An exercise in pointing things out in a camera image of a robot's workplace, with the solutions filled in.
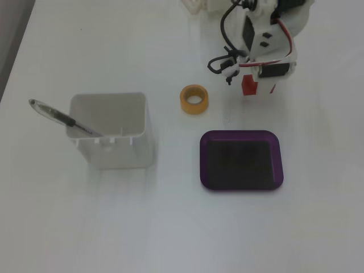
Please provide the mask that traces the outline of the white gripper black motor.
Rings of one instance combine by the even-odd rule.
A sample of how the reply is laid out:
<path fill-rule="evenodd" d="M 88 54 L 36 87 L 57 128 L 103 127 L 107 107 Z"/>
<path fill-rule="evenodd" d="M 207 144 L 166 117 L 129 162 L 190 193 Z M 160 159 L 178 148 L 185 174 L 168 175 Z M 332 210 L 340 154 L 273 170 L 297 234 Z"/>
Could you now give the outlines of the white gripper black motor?
<path fill-rule="evenodd" d="M 259 78 L 257 96 L 275 89 L 275 78 L 287 78 L 295 70 L 297 52 L 296 7 L 248 7 L 242 27 L 242 42 L 247 56 L 241 68 L 251 69 Z"/>

